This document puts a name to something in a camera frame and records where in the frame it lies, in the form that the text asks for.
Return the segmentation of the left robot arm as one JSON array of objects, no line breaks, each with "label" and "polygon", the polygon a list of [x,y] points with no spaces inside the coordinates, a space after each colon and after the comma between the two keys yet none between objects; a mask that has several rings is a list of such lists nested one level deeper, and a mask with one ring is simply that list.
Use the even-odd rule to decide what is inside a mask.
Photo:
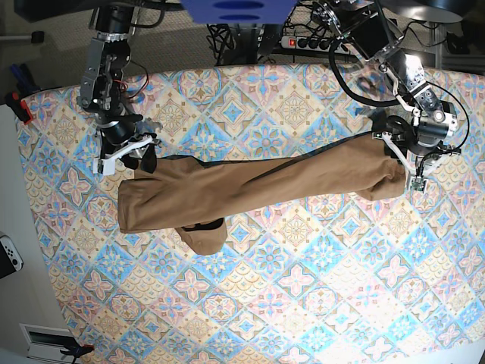
[{"label": "left robot arm", "polygon": [[[388,126],[397,131],[389,140],[404,146],[419,158],[423,168],[433,159],[459,154],[461,146],[447,146],[444,140],[456,131],[454,105],[438,99],[435,83],[427,80],[417,56],[401,47],[404,32],[384,14],[388,1],[315,1],[313,16],[330,31],[328,58],[336,80],[347,96],[366,106],[387,108],[400,105],[412,116],[412,122],[388,118]],[[376,62],[389,82],[393,99],[377,101],[354,93],[337,64],[336,50],[351,45],[366,62]]]}]

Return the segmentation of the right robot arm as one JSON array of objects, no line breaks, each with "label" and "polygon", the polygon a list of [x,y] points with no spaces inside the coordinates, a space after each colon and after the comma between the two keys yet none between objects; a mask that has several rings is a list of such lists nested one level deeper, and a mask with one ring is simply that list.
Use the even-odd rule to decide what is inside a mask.
[{"label": "right robot arm", "polygon": [[128,105],[123,85],[124,68],[130,63],[128,43],[133,23],[133,6],[103,5],[95,15],[96,35],[88,50],[87,65],[80,84],[79,106],[94,115],[101,140],[93,172],[113,175],[117,161],[126,168],[152,173],[156,169],[154,133],[142,130],[144,117]]}]

